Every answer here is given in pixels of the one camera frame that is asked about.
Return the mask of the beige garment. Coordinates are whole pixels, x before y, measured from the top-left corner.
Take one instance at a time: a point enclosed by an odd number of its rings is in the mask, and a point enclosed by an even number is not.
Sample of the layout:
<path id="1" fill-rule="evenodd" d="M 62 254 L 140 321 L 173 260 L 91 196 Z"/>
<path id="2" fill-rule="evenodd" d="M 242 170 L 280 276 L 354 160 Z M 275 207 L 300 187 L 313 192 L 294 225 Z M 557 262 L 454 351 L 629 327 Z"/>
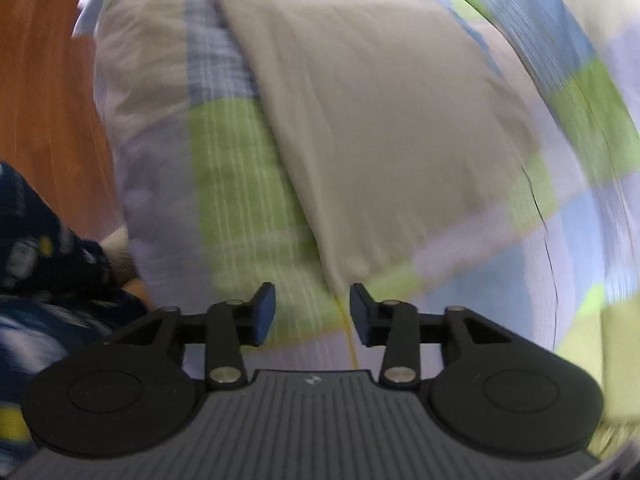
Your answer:
<path id="1" fill-rule="evenodd" d="M 539 142 L 438 0 L 218 0 L 336 292 L 493 205 Z"/>

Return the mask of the checkered quilt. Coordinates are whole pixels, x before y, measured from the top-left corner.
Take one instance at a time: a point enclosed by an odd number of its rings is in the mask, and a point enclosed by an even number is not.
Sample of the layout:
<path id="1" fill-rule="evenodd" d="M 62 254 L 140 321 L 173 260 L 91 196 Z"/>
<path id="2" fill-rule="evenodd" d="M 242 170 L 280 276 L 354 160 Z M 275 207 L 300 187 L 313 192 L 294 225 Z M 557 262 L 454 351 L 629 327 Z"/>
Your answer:
<path id="1" fill-rule="evenodd" d="M 277 287 L 252 367 L 374 367 L 363 282 L 464 304 L 639 419 L 639 0 L 86 0 L 156 304 Z"/>

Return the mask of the blue patterned pants leg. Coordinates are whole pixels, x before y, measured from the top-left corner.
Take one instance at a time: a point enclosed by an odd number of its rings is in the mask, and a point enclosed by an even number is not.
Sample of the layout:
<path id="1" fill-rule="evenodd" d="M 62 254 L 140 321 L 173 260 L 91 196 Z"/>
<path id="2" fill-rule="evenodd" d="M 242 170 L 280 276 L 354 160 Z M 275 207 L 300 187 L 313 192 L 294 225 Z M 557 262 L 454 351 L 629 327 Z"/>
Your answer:
<path id="1" fill-rule="evenodd" d="M 146 315 L 99 243 L 78 237 L 1 165 L 1 472 L 35 453 L 20 404 L 30 378 Z"/>

